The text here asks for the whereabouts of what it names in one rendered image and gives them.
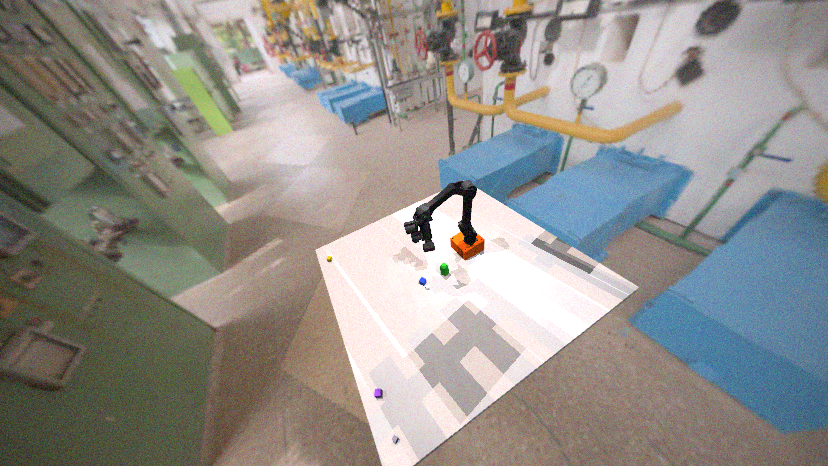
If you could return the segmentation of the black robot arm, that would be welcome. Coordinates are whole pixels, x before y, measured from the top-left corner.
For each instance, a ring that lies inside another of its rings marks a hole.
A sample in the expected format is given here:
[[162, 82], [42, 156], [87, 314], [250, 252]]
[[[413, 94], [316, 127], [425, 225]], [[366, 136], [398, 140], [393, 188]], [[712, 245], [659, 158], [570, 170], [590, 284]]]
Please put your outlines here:
[[[433, 221], [432, 214], [436, 208], [443, 204], [452, 195], [463, 196], [462, 220], [458, 221], [458, 228], [464, 235], [464, 242], [472, 246], [478, 238], [477, 232], [471, 224], [472, 201], [477, 193], [477, 188], [470, 180], [449, 183], [445, 189], [437, 194], [427, 203], [423, 203], [415, 209], [413, 220], [404, 222], [406, 234], [411, 234], [412, 242], [424, 241], [421, 231], [430, 229], [430, 221]], [[418, 226], [420, 230], [418, 231]]]

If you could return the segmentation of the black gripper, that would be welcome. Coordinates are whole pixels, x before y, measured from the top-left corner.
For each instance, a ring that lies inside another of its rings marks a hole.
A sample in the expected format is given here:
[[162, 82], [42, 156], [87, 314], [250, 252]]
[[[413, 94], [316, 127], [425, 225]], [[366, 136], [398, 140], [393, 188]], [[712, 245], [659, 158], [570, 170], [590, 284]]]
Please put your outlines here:
[[432, 240], [431, 240], [431, 239], [432, 239], [431, 227], [430, 227], [430, 229], [429, 229], [428, 231], [421, 231], [421, 230], [420, 230], [420, 234], [422, 234], [422, 235], [423, 235], [424, 242], [425, 242], [425, 243], [422, 245], [422, 246], [423, 246], [423, 251], [424, 251], [424, 252], [435, 251], [435, 245], [434, 245], [434, 242], [432, 242]]

